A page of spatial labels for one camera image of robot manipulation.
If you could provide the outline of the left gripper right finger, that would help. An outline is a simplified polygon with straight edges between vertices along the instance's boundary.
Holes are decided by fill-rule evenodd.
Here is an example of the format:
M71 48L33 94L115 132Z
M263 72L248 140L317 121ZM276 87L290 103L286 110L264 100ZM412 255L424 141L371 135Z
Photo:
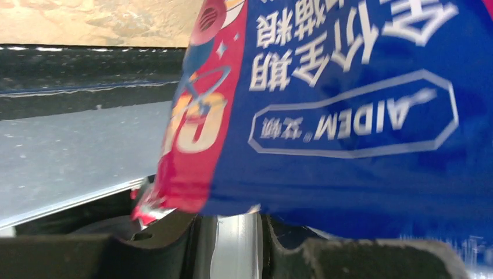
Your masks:
M262 216L264 278L468 278L445 243L324 239L305 227Z

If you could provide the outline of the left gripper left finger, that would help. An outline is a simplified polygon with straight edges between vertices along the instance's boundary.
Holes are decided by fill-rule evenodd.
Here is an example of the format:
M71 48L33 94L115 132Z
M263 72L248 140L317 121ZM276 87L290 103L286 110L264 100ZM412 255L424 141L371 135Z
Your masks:
M195 214L172 212L131 241L110 234L1 239L1 278L180 278Z

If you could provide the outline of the clear plastic scoop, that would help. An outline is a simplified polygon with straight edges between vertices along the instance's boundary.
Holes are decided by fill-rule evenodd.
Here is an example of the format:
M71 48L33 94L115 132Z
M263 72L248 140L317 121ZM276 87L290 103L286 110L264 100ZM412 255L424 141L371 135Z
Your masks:
M194 278L262 278L263 231L260 214L204 217Z

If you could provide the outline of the pet food bag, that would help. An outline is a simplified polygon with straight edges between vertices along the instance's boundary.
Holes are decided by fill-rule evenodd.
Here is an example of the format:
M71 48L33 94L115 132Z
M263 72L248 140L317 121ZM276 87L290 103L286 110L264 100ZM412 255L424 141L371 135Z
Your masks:
M136 201L492 267L492 2L203 1Z

